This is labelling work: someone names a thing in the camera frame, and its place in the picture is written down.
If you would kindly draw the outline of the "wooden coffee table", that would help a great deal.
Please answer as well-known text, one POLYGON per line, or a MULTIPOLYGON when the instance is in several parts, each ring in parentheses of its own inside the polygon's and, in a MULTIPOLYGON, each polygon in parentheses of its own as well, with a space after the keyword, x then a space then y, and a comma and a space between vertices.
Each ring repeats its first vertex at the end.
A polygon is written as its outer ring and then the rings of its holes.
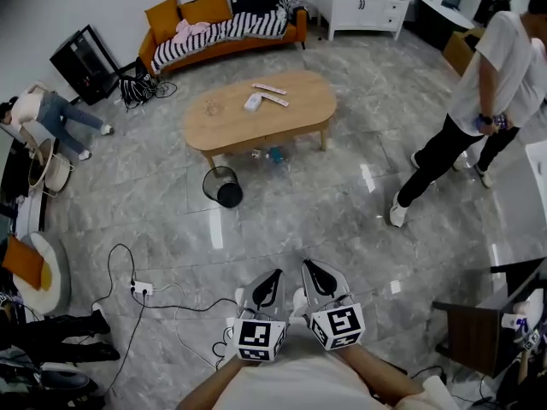
POLYGON ((337 107, 332 86, 327 79, 309 70, 276 73, 204 92, 184 113, 186 143, 202 153, 209 165, 214 157, 274 146, 297 136, 318 132, 321 149, 326 149, 327 130, 337 107), (254 83, 287 91, 281 99, 287 108, 262 101, 256 112, 244 110, 249 96, 257 92, 254 83), (224 105, 218 116, 203 112, 206 99, 224 105))

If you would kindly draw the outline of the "white low cabinet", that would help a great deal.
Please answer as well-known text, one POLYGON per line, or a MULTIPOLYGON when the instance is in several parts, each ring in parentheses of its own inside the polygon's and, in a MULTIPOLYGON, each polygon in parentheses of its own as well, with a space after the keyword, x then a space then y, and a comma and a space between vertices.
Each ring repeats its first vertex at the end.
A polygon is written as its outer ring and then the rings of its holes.
POLYGON ((15 219, 15 236, 22 239, 26 235, 44 229, 45 209, 48 195, 44 187, 30 188, 28 196, 16 199, 17 217, 15 219))

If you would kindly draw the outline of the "grey white beanbag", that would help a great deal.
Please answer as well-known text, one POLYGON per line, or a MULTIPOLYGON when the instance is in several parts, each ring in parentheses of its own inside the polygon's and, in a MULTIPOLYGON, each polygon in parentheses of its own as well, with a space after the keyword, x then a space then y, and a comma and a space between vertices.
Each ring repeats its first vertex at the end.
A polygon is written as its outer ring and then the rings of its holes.
POLYGON ((42 256, 51 274, 49 288, 39 290, 35 290, 18 276, 13 276, 13 283, 20 292, 24 305, 43 316, 65 314, 71 297, 71 277, 68 256, 59 237, 35 231, 24 236, 21 241, 42 256))

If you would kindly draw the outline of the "dark wooden table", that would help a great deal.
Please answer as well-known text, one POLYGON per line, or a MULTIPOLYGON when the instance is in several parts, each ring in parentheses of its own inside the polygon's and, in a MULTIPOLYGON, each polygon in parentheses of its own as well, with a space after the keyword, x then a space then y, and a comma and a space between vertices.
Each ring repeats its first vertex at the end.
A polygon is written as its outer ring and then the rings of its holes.
POLYGON ((504 276, 505 284, 476 307, 434 302, 446 313, 448 336, 435 350, 491 378, 509 366, 519 352, 515 333, 502 318, 536 289, 547 289, 547 257, 489 268, 489 276, 504 276))

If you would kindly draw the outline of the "white round side table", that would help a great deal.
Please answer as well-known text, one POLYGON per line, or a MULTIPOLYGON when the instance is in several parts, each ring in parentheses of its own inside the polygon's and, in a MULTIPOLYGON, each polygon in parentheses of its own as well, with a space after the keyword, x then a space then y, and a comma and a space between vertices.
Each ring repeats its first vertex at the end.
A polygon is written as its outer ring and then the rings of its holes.
POLYGON ((48 163, 44 177, 44 193, 55 198, 67 184, 74 165, 64 155, 53 154, 48 163))

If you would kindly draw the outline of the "white long desk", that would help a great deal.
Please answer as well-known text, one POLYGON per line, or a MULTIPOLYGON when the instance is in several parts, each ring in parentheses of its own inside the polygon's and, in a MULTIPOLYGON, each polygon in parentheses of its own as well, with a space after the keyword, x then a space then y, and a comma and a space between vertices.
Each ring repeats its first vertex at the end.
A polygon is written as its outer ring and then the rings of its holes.
POLYGON ((466 32, 473 23, 454 9, 431 0, 415 0, 415 33, 437 50, 443 50, 453 32, 466 32))

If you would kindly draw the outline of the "black mesh waste bin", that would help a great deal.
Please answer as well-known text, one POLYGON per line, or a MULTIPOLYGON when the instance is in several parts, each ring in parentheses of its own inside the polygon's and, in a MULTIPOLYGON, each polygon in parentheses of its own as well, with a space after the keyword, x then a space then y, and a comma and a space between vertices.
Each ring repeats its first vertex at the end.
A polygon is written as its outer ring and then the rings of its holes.
POLYGON ((230 168, 211 168, 203 178, 203 194, 224 208, 235 208, 243 200, 237 174, 230 168))

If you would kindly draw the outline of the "person's white shirt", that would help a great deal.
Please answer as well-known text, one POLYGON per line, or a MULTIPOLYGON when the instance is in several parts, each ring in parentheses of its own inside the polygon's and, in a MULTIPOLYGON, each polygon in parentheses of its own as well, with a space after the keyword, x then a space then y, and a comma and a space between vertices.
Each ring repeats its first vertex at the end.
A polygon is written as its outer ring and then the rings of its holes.
POLYGON ((242 368, 214 410, 459 410, 437 386, 382 403, 347 363, 311 339, 292 337, 285 346, 276 361, 242 368))

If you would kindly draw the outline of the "black glass-door cabinet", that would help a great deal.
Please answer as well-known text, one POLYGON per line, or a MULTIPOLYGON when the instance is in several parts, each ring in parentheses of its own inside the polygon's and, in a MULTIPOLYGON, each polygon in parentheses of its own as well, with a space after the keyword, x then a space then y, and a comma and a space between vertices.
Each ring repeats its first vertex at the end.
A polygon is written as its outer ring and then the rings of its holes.
POLYGON ((88 105, 108 98, 121 76, 90 25, 66 39, 53 53, 50 63, 88 105))

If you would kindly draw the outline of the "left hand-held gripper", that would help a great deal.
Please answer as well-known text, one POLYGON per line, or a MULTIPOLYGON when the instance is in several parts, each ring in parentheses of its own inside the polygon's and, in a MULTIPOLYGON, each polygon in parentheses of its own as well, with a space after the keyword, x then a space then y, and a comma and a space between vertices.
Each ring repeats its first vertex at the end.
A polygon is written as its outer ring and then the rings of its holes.
POLYGON ((286 339, 285 275, 273 269, 244 287, 232 342, 240 360, 272 362, 286 339))

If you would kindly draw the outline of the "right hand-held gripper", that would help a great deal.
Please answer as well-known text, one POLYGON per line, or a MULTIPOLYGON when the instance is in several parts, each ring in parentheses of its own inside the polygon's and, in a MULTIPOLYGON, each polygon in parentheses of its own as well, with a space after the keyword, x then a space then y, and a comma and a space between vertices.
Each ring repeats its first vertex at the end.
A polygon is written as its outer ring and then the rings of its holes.
POLYGON ((306 259, 302 277, 306 297, 303 317, 323 349, 358 344, 365 331, 362 306, 351 297, 345 276, 324 262, 306 259))

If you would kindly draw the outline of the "person's right forearm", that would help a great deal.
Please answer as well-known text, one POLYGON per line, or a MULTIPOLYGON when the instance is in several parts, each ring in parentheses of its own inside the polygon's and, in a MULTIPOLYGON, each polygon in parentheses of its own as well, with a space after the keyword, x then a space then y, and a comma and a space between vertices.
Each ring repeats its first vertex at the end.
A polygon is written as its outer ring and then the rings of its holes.
POLYGON ((386 404, 396 406, 403 398, 424 391, 421 385, 386 363, 361 345, 337 350, 340 356, 362 378, 364 383, 386 404))

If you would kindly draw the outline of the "white sideboard cabinet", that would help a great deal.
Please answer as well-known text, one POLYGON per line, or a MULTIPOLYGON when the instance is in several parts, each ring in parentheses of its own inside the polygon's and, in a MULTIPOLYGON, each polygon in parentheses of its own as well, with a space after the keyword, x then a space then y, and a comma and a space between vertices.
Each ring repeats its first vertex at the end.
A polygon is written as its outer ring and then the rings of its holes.
POLYGON ((329 41, 338 31, 388 32, 398 39, 412 0, 315 0, 318 20, 328 23, 329 41))

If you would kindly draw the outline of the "brown cardboard box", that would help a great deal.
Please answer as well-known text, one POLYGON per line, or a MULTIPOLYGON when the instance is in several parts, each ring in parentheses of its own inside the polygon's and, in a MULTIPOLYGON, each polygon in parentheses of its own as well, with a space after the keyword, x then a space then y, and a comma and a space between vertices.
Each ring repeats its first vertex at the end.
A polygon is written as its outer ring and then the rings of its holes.
POLYGON ((475 27, 466 32, 451 34, 442 55, 458 75, 462 76, 465 73, 484 31, 484 27, 475 27))

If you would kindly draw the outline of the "person's left forearm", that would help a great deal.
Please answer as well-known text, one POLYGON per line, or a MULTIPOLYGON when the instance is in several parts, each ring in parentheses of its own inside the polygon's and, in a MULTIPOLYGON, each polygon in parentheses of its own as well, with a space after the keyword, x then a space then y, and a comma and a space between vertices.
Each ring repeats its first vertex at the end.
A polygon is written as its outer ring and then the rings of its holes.
POLYGON ((237 356, 233 356, 223 367, 189 393, 175 410, 212 410, 223 391, 243 368, 259 365, 259 362, 240 360, 237 356))

